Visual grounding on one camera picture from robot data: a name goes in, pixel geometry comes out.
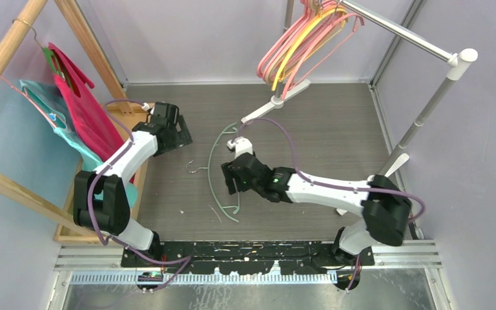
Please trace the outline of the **thin pink wire hanger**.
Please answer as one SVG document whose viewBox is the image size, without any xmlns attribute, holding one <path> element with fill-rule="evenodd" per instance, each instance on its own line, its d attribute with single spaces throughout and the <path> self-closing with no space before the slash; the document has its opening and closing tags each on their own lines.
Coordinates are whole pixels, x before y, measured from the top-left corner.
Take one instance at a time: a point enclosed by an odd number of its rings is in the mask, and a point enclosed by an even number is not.
<svg viewBox="0 0 496 310">
<path fill-rule="evenodd" d="M 304 63 L 344 32 L 345 27 L 349 25 L 352 28 L 345 38 L 306 73 L 300 75 L 299 71 Z M 300 86 L 316 67 L 348 42 L 364 25 L 365 21 L 361 15 L 348 12 L 344 6 L 328 6 L 319 13 L 307 9 L 269 50 L 266 62 L 261 63 L 258 68 L 261 78 L 272 90 L 277 90 L 282 85 L 283 89 L 278 93 L 278 98 L 285 101 L 289 91 Z"/>
</svg>

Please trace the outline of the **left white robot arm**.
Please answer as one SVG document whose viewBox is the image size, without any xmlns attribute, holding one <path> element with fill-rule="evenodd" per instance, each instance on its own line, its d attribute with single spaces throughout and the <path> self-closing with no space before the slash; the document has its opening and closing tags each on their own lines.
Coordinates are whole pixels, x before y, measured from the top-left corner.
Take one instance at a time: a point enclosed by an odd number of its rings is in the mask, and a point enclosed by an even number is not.
<svg viewBox="0 0 496 310">
<path fill-rule="evenodd" d="M 177 105 L 157 101 L 142 108 L 149 117 L 134 126 L 128 140 L 97 168 L 76 174 L 73 219 L 137 249 L 139 261 L 153 267 L 163 256 L 158 234 L 131 216 L 127 184 L 147 159 L 191 144 L 192 138 Z"/>
</svg>

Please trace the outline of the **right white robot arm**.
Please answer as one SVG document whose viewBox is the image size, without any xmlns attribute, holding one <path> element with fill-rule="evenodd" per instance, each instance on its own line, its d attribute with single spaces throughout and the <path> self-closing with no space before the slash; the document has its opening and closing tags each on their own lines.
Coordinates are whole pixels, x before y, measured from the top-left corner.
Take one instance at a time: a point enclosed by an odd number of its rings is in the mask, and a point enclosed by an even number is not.
<svg viewBox="0 0 496 310">
<path fill-rule="evenodd" d="M 365 181 L 333 180 L 289 167 L 269 168 L 249 153 L 221 166 L 229 194 L 252 190 L 273 203 L 312 203 L 360 217 L 338 230 L 331 254 L 349 265 L 374 243 L 398 247 L 404 242 L 412 203 L 383 175 Z"/>
</svg>

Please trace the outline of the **red garment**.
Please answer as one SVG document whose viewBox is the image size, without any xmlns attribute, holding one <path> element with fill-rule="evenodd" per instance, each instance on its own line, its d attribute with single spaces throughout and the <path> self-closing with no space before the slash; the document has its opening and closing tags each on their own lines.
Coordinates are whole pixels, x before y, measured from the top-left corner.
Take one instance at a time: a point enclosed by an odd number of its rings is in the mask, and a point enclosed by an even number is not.
<svg viewBox="0 0 496 310">
<path fill-rule="evenodd" d="M 54 83 L 65 101 L 75 133 L 84 144 L 80 146 L 83 169 L 91 171 L 114 155 L 124 139 L 92 95 L 94 83 L 53 43 L 48 44 L 48 49 L 69 77 L 66 81 L 54 74 Z"/>
</svg>

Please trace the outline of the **teal garment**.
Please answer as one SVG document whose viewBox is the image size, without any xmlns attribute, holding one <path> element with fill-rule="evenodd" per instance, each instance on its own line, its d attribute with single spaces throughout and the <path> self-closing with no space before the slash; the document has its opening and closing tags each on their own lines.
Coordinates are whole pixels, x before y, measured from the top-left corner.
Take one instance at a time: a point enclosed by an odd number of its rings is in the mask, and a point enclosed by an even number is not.
<svg viewBox="0 0 496 310">
<path fill-rule="evenodd" d="M 46 87 L 53 87 L 54 88 L 54 91 L 57 92 L 58 98 L 60 98 L 60 99 L 62 99 L 64 101 L 64 99 L 63 99 L 63 97 L 62 97 L 59 89 L 55 85 L 47 85 L 47 84 L 44 84 L 44 83 L 39 83 L 39 84 L 40 85 L 45 85 Z M 80 153 L 80 146 L 82 146 L 84 144 L 78 138 L 78 136 L 76 135 L 75 130 L 74 130 L 74 127 L 72 129 L 72 132 L 64 132 L 64 131 L 60 130 L 59 128 L 53 129 L 53 131 L 54 131 L 55 134 L 57 134 L 58 136 L 60 136 L 61 138 L 63 138 L 73 149 L 77 150 Z"/>
</svg>

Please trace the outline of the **green hanger on rack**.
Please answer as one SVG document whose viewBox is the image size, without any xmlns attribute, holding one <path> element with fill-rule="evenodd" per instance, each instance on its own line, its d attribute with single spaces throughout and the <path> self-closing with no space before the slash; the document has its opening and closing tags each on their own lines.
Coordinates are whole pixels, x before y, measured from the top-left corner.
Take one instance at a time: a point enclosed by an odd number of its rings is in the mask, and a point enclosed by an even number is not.
<svg viewBox="0 0 496 310">
<path fill-rule="evenodd" d="M 75 93 L 77 88 L 74 86 L 69 73 L 67 72 L 61 60 L 58 58 L 57 54 L 53 50 L 49 49 L 48 46 L 43 46 L 40 43 L 40 41 L 37 39 L 37 32 L 30 23 L 28 23 L 23 19 L 18 19 L 18 18 L 12 20 L 12 24 L 16 22 L 26 25 L 33 32 L 33 39 L 41 49 L 45 61 L 48 67 L 50 68 L 53 77 L 60 78 L 60 80 L 67 86 L 67 88 L 73 91 L 73 93 Z"/>
</svg>

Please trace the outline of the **pink hanger on wooden rack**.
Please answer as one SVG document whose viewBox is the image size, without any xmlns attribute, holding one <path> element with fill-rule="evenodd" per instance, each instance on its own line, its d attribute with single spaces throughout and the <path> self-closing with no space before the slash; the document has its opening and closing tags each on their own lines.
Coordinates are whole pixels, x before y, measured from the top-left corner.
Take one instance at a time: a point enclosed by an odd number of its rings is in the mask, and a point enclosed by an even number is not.
<svg viewBox="0 0 496 310">
<path fill-rule="evenodd" d="M 53 87 L 46 87 L 34 81 L 20 79 L 20 87 L 18 88 L 1 74 L 0 80 L 4 81 L 11 89 L 31 103 L 53 129 L 59 128 L 64 132 L 72 132 L 73 127 L 70 124 L 70 116 L 65 102 L 58 98 Z"/>
</svg>

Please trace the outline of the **metal clothes rack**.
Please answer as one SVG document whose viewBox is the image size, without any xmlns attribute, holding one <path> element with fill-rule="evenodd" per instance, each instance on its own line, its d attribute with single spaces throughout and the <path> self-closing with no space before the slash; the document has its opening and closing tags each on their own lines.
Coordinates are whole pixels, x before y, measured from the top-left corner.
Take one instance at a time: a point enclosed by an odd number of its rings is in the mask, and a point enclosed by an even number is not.
<svg viewBox="0 0 496 310">
<path fill-rule="evenodd" d="M 407 163 L 409 160 L 409 155 L 406 152 L 406 148 L 411 140 L 415 137 L 420 128 L 423 127 L 424 123 L 431 115 L 435 107 L 440 103 L 442 98 L 447 94 L 454 83 L 457 82 L 464 75 L 464 73 L 467 71 L 467 69 L 469 69 L 472 63 L 476 62 L 479 56 L 478 52 L 474 48 L 465 48 L 458 53 L 448 52 L 411 31 L 410 26 L 413 24 L 420 11 L 421 6 L 424 4 L 423 1 L 413 1 L 401 23 L 391 21 L 354 1 L 302 1 L 302 4 L 304 6 L 303 14 L 307 9 L 311 9 L 319 13 L 321 10 L 328 6 L 344 6 L 348 12 L 353 12 L 361 15 L 364 18 L 365 22 L 370 21 L 395 36 L 389 44 L 386 55 L 381 60 L 375 75 L 370 81 L 369 85 L 372 92 L 377 91 L 377 87 L 384 77 L 384 73 L 388 68 L 395 52 L 397 51 L 401 40 L 411 43 L 412 45 L 420 48 L 428 54 L 441 59 L 450 67 L 450 70 L 446 74 L 443 82 L 438 86 L 432 97 L 426 103 L 425 107 L 413 120 L 412 124 L 403 135 L 401 140 L 390 150 L 389 158 L 381 168 L 381 172 L 386 176 L 390 176 L 396 173 L 396 171 L 399 170 L 399 168 L 401 168 L 401 166 L 403 166 L 403 164 Z M 286 33 L 286 30 L 293 26 L 294 23 L 297 21 L 292 20 L 293 6 L 293 1 L 288 1 L 285 21 L 283 25 L 283 34 Z M 258 68 L 260 67 L 261 63 L 266 62 L 267 53 L 260 60 L 256 69 L 256 75 L 259 78 L 261 78 L 261 73 Z M 242 122 L 244 124 L 247 124 L 253 119 L 262 117 L 275 109 L 282 108 L 287 100 L 301 93 L 310 84 L 311 82 L 306 78 L 304 81 L 302 81 L 302 84 L 300 86 L 297 86 L 292 91 L 288 92 L 287 99 L 285 101 L 278 98 L 278 93 L 283 89 L 283 86 L 280 85 L 277 90 L 272 90 L 274 92 L 274 95 L 271 97 L 268 103 L 264 104 L 260 108 L 256 109 L 254 112 L 242 118 Z"/>
</svg>

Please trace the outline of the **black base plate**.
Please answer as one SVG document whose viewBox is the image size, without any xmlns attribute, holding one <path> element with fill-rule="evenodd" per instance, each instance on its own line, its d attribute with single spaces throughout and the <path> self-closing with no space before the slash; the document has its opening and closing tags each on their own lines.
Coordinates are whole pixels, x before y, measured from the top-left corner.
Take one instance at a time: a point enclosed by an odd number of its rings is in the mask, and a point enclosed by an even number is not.
<svg viewBox="0 0 496 310">
<path fill-rule="evenodd" d="M 163 242 L 158 260 L 166 262 L 189 256 L 183 274 L 269 274 L 277 264 L 281 275 L 324 274 L 347 270 L 355 259 L 343 260 L 338 248 L 323 241 L 264 242 Z"/>
</svg>

